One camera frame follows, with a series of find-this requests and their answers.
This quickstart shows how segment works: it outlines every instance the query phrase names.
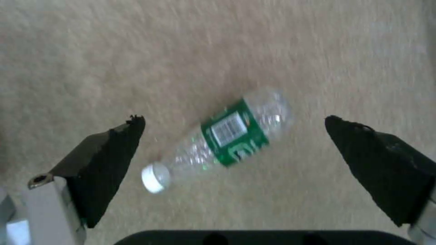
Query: green bottle label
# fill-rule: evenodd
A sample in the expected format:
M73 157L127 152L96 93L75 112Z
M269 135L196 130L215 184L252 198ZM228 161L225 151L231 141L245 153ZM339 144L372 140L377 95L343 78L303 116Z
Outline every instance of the green bottle label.
M201 131L216 159L226 167L269 144L244 99L201 124Z

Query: plastic water bottle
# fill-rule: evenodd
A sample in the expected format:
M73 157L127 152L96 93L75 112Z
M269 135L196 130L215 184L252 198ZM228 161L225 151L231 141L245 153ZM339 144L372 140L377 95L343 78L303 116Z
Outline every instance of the plastic water bottle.
M142 181L158 193L184 179L228 167L285 134L293 123L288 101L279 90L261 88L195 128L160 162L142 170Z

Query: white bottle cap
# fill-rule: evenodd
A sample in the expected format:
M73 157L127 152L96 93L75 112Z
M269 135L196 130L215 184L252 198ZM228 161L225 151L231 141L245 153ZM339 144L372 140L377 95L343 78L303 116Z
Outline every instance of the white bottle cap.
M159 183L154 175L152 164L142 169L141 177L145 188L147 188L147 190L151 193L158 193L165 188Z

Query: white barcode sticker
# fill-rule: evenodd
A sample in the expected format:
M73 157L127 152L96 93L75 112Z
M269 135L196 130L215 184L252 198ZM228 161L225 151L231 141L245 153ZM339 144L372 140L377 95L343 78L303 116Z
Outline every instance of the white barcode sticker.
M217 122L211 129L220 147L229 144L247 133L247 127L238 112L230 114L223 120Z

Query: beige carpet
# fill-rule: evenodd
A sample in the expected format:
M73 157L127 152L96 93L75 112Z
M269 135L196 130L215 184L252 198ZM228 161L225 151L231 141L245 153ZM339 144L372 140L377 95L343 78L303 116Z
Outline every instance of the beige carpet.
M18 199L85 136L141 114L146 131L89 245L152 229L405 235L352 177L324 117L394 133L436 159L435 29L431 0L0 0L0 185ZM148 162L263 85L293 105L286 139L146 192Z

